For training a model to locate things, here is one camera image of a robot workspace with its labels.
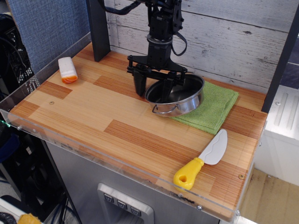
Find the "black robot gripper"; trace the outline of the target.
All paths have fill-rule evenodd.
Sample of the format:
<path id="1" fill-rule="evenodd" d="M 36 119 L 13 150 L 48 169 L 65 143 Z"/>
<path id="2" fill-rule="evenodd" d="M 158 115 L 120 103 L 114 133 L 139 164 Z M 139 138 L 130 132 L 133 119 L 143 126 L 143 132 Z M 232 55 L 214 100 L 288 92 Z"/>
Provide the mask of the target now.
<path id="1" fill-rule="evenodd" d="M 139 96 L 145 92 L 148 77 L 164 80 L 161 102 L 164 103 L 174 84 L 185 83 L 187 70 L 171 60 L 172 42 L 150 42 L 146 56 L 128 56 L 128 72 L 134 77 L 135 91 Z"/>

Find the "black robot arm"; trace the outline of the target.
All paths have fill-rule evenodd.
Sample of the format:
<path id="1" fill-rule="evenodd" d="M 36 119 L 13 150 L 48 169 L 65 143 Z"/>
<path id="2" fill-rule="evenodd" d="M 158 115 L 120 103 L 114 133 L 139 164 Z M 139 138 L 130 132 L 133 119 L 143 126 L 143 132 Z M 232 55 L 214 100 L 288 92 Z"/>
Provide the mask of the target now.
<path id="1" fill-rule="evenodd" d="M 187 69 L 174 63 L 171 54 L 175 52 L 173 37 L 185 38 L 179 33 L 184 19 L 180 0 L 145 0 L 148 9 L 149 34 L 148 54 L 128 56 L 128 72 L 134 77 L 135 91 L 139 96 L 145 92 L 146 79 L 162 82 L 160 101 L 166 102 L 172 88 L 185 83 Z"/>

